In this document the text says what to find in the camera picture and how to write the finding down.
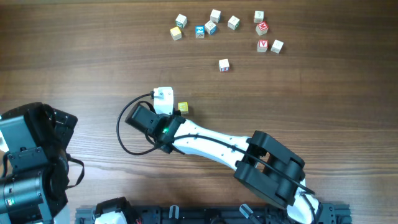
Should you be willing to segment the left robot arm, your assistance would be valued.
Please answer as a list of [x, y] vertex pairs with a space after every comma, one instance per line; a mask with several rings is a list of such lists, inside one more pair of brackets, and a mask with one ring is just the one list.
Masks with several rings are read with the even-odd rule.
[[1, 223], [69, 223], [66, 152], [76, 116], [41, 102], [1, 115]]

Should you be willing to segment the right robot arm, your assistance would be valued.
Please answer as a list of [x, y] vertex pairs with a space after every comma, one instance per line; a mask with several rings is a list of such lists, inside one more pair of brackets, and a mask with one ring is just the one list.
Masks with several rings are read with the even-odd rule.
[[316, 223], [319, 202], [305, 185], [304, 160], [269, 134], [229, 136], [205, 129], [179, 114], [157, 114], [143, 101], [125, 122], [144, 133], [154, 149], [202, 156], [234, 170], [234, 178], [299, 223]]

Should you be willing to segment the yellow top block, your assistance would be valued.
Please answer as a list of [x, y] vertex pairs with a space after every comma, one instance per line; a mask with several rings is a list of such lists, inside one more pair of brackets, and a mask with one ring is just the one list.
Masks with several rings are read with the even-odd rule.
[[189, 107], [187, 102], [179, 102], [178, 110], [181, 114], [189, 114]]

